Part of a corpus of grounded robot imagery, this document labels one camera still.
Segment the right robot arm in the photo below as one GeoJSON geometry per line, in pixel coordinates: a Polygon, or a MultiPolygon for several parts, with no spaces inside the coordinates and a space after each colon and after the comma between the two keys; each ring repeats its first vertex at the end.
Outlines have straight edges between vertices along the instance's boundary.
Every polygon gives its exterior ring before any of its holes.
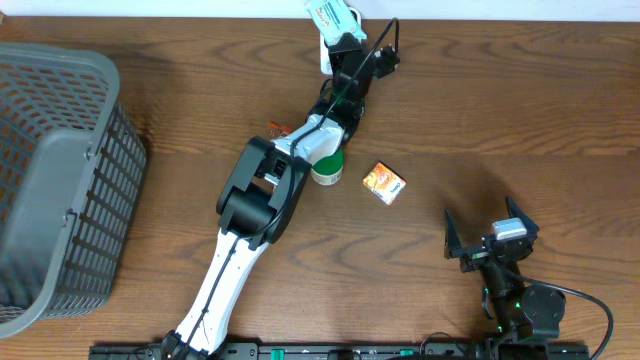
{"type": "Polygon", "coordinates": [[[482,306],[499,327],[475,354],[482,359],[549,359],[550,341],[559,337],[566,298],[559,290],[526,284],[518,262],[533,252],[539,226],[511,197],[508,218],[492,224],[480,245],[465,247],[449,212],[445,213],[447,259],[457,258],[462,272],[478,271],[484,282],[482,306]]]}

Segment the red Top chocolate bar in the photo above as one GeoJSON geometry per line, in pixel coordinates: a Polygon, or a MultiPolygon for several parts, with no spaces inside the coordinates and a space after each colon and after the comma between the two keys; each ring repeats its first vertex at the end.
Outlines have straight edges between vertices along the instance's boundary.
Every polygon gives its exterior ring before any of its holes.
{"type": "Polygon", "coordinates": [[[272,140],[281,139],[289,136],[294,129],[287,125],[281,125],[279,123],[270,121],[267,126],[268,135],[272,140]]]}

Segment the teal wet wipes pack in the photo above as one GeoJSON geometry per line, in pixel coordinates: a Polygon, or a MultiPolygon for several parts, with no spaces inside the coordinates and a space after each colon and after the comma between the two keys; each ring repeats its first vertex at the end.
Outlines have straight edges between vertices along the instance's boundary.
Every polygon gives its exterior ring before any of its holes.
{"type": "Polygon", "coordinates": [[[327,46],[336,45],[346,33],[358,41],[367,39],[357,16],[344,0],[307,0],[305,9],[327,46]]]}

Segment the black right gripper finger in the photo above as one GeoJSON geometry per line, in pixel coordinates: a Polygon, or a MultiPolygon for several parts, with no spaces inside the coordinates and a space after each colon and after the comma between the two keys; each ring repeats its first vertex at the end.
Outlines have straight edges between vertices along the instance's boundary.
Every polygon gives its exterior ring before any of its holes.
{"type": "Polygon", "coordinates": [[[450,212],[445,209],[445,250],[447,253],[460,253],[462,246],[450,212]]]}
{"type": "Polygon", "coordinates": [[[505,197],[505,203],[509,216],[511,218],[518,218],[523,223],[528,234],[537,234],[539,232],[539,226],[520,209],[510,196],[505,197]]]}

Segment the orange tissue pack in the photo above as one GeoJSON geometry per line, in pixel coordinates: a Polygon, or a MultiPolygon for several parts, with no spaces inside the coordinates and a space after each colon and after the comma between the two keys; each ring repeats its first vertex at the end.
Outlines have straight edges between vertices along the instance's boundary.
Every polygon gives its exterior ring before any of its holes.
{"type": "Polygon", "coordinates": [[[363,179],[363,185],[391,205],[406,186],[406,181],[391,168],[378,162],[363,179]]]}

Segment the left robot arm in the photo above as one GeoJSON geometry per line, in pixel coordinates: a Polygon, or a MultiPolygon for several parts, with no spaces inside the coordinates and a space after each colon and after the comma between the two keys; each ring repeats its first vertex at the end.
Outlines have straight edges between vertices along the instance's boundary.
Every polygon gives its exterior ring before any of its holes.
{"type": "Polygon", "coordinates": [[[224,342],[231,313],[262,253],[291,219],[312,167],[357,131],[365,97],[383,55],[345,34],[329,49],[333,75],[304,125],[279,140],[249,140],[218,199],[216,250],[186,317],[161,345],[164,359],[207,359],[224,342]]]}

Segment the green lid jar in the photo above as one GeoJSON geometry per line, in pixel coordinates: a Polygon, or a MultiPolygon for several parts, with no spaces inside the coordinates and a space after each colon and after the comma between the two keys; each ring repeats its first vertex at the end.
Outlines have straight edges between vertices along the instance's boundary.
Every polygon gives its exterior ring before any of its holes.
{"type": "Polygon", "coordinates": [[[312,179],[323,186],[331,186],[337,183],[343,173],[344,151],[336,151],[333,155],[319,160],[311,169],[312,179]]]}

